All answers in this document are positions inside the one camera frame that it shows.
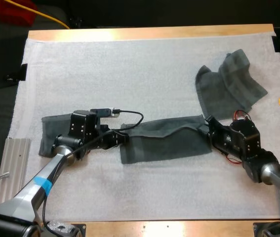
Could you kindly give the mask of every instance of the black cable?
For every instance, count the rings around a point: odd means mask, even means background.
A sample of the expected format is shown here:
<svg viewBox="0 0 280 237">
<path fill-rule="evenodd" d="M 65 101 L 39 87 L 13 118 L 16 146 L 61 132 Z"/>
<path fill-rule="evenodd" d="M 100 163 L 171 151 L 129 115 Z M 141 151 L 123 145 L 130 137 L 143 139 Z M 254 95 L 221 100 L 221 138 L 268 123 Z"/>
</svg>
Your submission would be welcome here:
<svg viewBox="0 0 280 237">
<path fill-rule="evenodd" d="M 54 184 L 55 182 L 55 176 L 56 176 L 56 173 L 57 171 L 59 170 L 59 167 L 60 167 L 60 164 L 58 164 L 58 166 L 56 167 L 55 169 L 55 173 L 53 175 L 53 178 L 52 178 L 52 184 Z M 42 221 L 43 221 L 43 225 L 44 227 L 52 234 L 56 235 L 57 237 L 63 237 L 62 235 L 56 233 L 55 231 L 53 231 L 48 225 L 47 225 L 47 222 L 45 220 L 45 208 L 46 208 L 46 201 L 47 201 L 47 195 L 45 195 L 45 198 L 44 198 L 44 201 L 43 201 L 43 209 L 42 209 Z"/>
<path fill-rule="evenodd" d="M 120 134 L 120 133 L 119 133 L 120 131 L 126 131 L 126 130 L 129 130 L 129 129 L 133 129 L 133 128 L 135 128 L 136 126 L 138 126 L 138 125 L 142 122 L 142 120 L 144 119 L 143 114 L 140 113 L 140 112 L 137 112 L 137 111 L 113 110 L 113 113 L 114 113 L 114 114 L 119 114 L 119 113 L 138 114 L 138 115 L 141 116 L 141 119 L 140 119 L 135 125 L 132 125 L 132 126 L 130 126 L 130 127 L 119 128 L 119 129 L 110 129 L 110 130 L 108 130 L 108 131 L 106 131 L 106 132 L 100 134 L 98 137 L 94 138 L 93 140 L 91 140 L 90 142 L 86 143 L 85 145 L 83 145 L 83 146 L 77 148 L 76 150 L 74 150 L 74 151 L 68 153 L 67 155 L 64 156 L 64 158 L 70 157 L 71 155 L 75 154 L 76 152 L 79 152 L 80 150 L 87 148 L 88 146 L 90 146 L 91 144 L 97 142 L 99 139 L 103 138 L 104 136 L 106 136 L 106 135 L 108 135 L 108 134 L 115 133 L 115 132 L 118 133 L 118 134 Z M 56 175 L 56 173 L 57 173 L 57 171 L 58 171 L 58 169 L 59 169 L 59 166 L 60 166 L 60 165 L 58 165 L 57 168 L 56 168 L 56 170 L 55 170 L 54 176 L 53 176 L 53 178 L 52 178 L 52 183 L 54 183 L 54 178 L 55 178 L 55 175 Z M 57 237 L 63 237 L 62 235 L 60 235 L 60 234 L 54 232 L 54 231 L 47 225 L 47 223 L 46 223 L 46 219 L 45 219 L 46 201 L 47 201 L 47 196 L 45 196 L 44 201 L 43 201 L 43 209 L 42 209 L 42 221 L 43 221 L 43 225 L 44 225 L 44 227 L 45 227 L 49 232 L 51 232 L 52 234 L 56 235 Z"/>
<path fill-rule="evenodd" d="M 126 130 L 129 130 L 129 129 L 133 129 L 135 127 L 137 127 L 141 122 L 142 120 L 144 119 L 144 116 L 142 113 L 140 112 L 136 112 L 136 111 L 130 111 L 130 110 L 113 110 L 112 111 L 113 114 L 118 114 L 118 113 L 130 113 L 130 114 L 137 114 L 137 115 L 140 115 L 141 116 L 141 119 L 133 126 L 130 126 L 130 127 L 126 127 L 126 128 L 120 128 L 120 129 L 113 129 L 113 131 L 126 131 Z"/>
</svg>

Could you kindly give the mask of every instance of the blue tape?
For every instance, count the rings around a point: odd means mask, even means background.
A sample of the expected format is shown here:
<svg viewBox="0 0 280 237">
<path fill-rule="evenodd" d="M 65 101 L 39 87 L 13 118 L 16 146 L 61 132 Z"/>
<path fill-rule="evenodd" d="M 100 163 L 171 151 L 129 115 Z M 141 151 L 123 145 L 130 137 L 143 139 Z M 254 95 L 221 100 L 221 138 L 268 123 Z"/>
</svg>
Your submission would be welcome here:
<svg viewBox="0 0 280 237">
<path fill-rule="evenodd" d="M 41 186 L 45 190 L 45 194 L 48 196 L 50 193 L 50 190 L 52 188 L 52 183 L 48 179 L 42 178 L 42 177 L 34 177 L 35 184 Z"/>
</svg>

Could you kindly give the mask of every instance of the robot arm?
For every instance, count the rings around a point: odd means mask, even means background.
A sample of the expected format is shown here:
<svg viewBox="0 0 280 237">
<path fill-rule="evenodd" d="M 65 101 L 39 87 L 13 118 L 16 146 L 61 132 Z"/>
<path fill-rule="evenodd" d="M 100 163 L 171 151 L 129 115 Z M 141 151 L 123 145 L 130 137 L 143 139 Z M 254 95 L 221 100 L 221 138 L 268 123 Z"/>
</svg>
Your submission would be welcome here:
<svg viewBox="0 0 280 237">
<path fill-rule="evenodd" d="M 259 131 L 249 117 L 233 119 L 230 126 L 223 126 L 212 116 L 206 121 L 208 137 L 214 148 L 226 156 L 232 154 L 239 158 L 254 182 L 280 189 L 280 164 L 272 152 L 261 148 Z M 256 237 L 280 237 L 280 222 L 266 224 L 260 229 L 258 225 L 254 225 Z"/>
<path fill-rule="evenodd" d="M 108 149 L 128 141 L 128 135 L 100 124 L 100 118 L 113 118 L 118 110 L 74 111 L 67 135 L 54 141 L 52 160 L 11 200 L 0 204 L 0 236 L 39 237 L 37 210 L 67 165 L 82 159 L 92 149 Z"/>
</svg>

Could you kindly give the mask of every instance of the folded cloth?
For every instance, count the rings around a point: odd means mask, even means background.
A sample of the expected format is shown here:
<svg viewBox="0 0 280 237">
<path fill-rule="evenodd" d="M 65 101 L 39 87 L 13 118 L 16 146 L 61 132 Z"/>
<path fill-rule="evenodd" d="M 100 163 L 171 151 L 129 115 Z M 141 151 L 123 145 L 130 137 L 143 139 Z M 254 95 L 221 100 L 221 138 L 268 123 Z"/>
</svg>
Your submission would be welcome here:
<svg viewBox="0 0 280 237">
<path fill-rule="evenodd" d="M 120 146 L 121 162 L 132 164 L 191 157 L 211 152 L 204 135 L 203 116 L 167 118 L 144 122 L 126 130 L 129 142 Z M 132 124 L 123 124 L 126 128 Z"/>
<path fill-rule="evenodd" d="M 53 157 L 52 145 L 56 136 L 68 134 L 71 123 L 71 114 L 47 116 L 42 118 L 42 139 L 39 155 Z"/>
<path fill-rule="evenodd" d="M 227 54 L 217 73 L 202 66 L 196 76 L 196 89 L 205 117 L 231 118 L 235 110 L 251 106 L 267 94 L 249 74 L 249 60 L 242 49 Z"/>
</svg>

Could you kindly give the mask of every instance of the wooden table edge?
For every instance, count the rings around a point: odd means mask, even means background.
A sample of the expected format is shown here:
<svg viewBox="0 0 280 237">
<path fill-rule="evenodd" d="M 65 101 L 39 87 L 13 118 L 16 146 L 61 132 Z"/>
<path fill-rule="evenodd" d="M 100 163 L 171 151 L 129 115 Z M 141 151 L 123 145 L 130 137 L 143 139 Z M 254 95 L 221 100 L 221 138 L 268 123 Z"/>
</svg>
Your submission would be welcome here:
<svg viewBox="0 0 280 237">
<path fill-rule="evenodd" d="M 59 42 L 148 40 L 273 32 L 272 24 L 29 31 L 28 38 Z"/>
</svg>

